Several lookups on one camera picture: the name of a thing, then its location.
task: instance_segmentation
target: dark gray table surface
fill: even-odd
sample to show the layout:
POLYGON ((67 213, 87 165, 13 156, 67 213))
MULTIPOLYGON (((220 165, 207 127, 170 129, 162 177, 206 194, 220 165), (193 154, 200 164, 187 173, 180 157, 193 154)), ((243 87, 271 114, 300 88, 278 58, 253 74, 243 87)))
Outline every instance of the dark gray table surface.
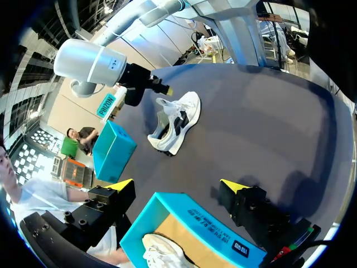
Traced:
POLYGON ((130 220, 154 192, 185 192, 252 242, 218 205, 219 181, 227 179, 259 185, 293 220, 305 217, 325 236, 351 170, 352 128, 341 101, 304 79, 255 66, 183 65, 153 73, 173 87, 173 96, 146 90, 138 107, 124 106, 115 120, 138 143, 120 177, 136 186, 130 220), (168 157, 147 140, 157 126, 155 99, 176 100, 188 91, 200 96, 201 117, 177 155, 168 157))

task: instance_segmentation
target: person in white clothing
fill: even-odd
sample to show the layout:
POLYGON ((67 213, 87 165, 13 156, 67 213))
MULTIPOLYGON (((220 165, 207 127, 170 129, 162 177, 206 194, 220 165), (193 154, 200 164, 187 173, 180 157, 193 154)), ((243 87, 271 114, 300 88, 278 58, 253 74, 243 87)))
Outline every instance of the person in white clothing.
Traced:
MULTIPOLYGON (((20 222, 34 212, 40 215, 47 211, 64 222, 65 211, 74 211, 88 193, 66 187, 65 183, 31 179, 23 186, 17 184, 16 174, 7 155, 2 137, 0 137, 0 184, 11 197, 11 208, 15 220, 20 228, 20 222)), ((128 262, 124 251, 117 249, 115 227, 111 226, 108 232, 99 241, 96 247, 91 247, 88 254, 112 265, 128 262)))

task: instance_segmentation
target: shoe lace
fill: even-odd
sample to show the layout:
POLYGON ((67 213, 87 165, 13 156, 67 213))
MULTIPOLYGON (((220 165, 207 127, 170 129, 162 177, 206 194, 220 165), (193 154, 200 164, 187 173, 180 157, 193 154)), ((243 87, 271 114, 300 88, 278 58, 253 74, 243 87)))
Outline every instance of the shoe lace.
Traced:
POLYGON ((185 103, 181 103, 181 102, 173 102, 173 103, 178 107, 180 107, 182 111, 184 111, 185 109, 194 108, 195 106, 195 104, 192 101, 188 101, 185 103))
POLYGON ((150 268, 164 268, 167 267, 166 264, 169 263, 181 263, 181 260, 175 254, 162 253, 157 246, 149 247, 145 251, 143 258, 146 259, 147 265, 150 268))

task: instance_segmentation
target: person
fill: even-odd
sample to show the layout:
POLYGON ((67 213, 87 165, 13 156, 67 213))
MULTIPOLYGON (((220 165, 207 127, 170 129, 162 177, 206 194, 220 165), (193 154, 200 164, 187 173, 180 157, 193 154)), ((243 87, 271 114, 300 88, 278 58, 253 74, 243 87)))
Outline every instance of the person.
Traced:
POLYGON ((84 127, 79 132, 73 128, 67 130, 67 137, 78 142, 78 147, 86 155, 91 156, 93 147, 98 139, 98 131, 94 127, 84 127))
MULTIPOLYGON (((68 188, 65 183, 57 181, 32 178, 20 186, 1 136, 0 184, 11 198, 11 209, 20 231, 20 222, 34 212, 42 215, 47 210, 64 222, 64 211, 72 212, 81 205, 75 202, 89 199, 88 193, 68 188)), ((112 265, 127 263, 129 259, 118 247, 115 227, 111 226, 98 245, 89 248, 87 253, 112 265)))

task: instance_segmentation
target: white sneaker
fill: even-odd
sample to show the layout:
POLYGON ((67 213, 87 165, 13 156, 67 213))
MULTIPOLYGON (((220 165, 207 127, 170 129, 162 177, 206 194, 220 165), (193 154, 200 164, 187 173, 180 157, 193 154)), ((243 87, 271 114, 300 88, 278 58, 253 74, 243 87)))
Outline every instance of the white sneaker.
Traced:
POLYGON ((176 155, 184 142, 186 132, 200 118, 200 97, 196 92, 187 92, 181 99, 173 102, 162 98, 157 98, 156 102, 163 110, 157 113, 156 130, 147 138, 158 151, 171 156, 176 155))
POLYGON ((145 253, 143 258, 149 268, 198 268, 186 260, 181 247, 158 234, 146 234, 143 239, 145 253))

